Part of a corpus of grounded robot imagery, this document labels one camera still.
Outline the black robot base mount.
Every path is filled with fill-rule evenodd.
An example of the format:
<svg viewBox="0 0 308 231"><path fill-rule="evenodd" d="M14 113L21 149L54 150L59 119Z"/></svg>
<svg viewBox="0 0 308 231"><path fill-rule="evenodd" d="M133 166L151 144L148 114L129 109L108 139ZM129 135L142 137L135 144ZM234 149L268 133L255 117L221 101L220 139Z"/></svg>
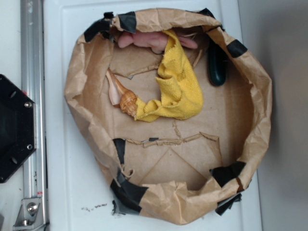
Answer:
<svg viewBox="0 0 308 231"><path fill-rule="evenodd" d="M0 76L0 182L5 183L36 150L35 103Z"/></svg>

